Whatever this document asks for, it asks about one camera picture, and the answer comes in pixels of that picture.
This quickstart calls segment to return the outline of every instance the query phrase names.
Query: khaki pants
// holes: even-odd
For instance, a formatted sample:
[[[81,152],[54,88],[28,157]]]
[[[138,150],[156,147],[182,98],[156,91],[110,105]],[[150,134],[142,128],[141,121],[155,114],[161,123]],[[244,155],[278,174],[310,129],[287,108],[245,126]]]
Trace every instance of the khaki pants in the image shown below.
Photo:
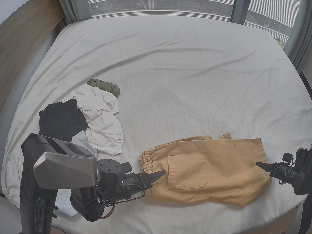
[[[146,196],[163,201],[245,206],[271,184],[269,173],[255,164],[268,163],[260,138],[185,138],[144,151],[138,159],[147,174],[166,171],[146,191]]]

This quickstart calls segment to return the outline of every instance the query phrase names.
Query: white bed sheet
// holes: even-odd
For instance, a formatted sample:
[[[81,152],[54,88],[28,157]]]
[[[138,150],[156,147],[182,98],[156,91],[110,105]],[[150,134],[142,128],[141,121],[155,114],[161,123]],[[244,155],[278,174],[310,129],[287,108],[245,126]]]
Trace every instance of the white bed sheet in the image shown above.
[[[127,16],[73,23],[59,34],[27,86],[9,132],[2,188],[19,208],[21,143],[39,131],[40,110],[98,78],[117,84],[123,153],[137,156],[179,138],[229,132],[261,137],[269,162],[312,142],[312,101],[290,60],[268,32],[205,18]],[[98,158],[111,157],[99,154]],[[286,213],[305,196],[273,180],[242,208],[218,202],[177,204],[144,198],[106,220],[57,213],[53,224],[85,233],[240,233]]]

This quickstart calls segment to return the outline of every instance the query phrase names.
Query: pants pocket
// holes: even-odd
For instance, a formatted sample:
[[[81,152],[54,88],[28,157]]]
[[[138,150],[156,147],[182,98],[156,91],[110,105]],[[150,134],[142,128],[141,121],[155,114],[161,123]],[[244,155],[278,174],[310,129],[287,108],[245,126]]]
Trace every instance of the pants pocket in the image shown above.
[[[168,156],[169,190],[203,187],[207,179],[207,160],[201,154],[181,154]]]

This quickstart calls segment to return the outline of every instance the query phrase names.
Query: curtain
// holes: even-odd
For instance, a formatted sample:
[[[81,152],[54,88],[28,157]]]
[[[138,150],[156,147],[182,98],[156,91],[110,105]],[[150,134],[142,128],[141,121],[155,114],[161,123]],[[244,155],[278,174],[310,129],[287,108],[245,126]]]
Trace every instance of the curtain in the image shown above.
[[[299,12],[293,26],[293,32],[288,40],[290,42],[287,42],[284,48],[285,53],[298,73],[301,72],[303,63],[309,54],[312,45],[311,36],[312,0],[301,0]]]
[[[59,0],[64,12],[64,24],[92,19],[88,0]]]

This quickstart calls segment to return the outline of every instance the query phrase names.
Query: tan pants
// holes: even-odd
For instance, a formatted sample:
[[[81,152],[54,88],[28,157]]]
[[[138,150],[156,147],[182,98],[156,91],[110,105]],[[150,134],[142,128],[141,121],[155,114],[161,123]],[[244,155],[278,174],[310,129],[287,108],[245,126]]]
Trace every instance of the tan pants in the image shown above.
[[[271,184],[269,173],[255,164],[268,163],[260,138],[185,138],[144,151],[138,159],[147,174],[166,171],[146,191],[146,196],[163,201],[245,206]]]

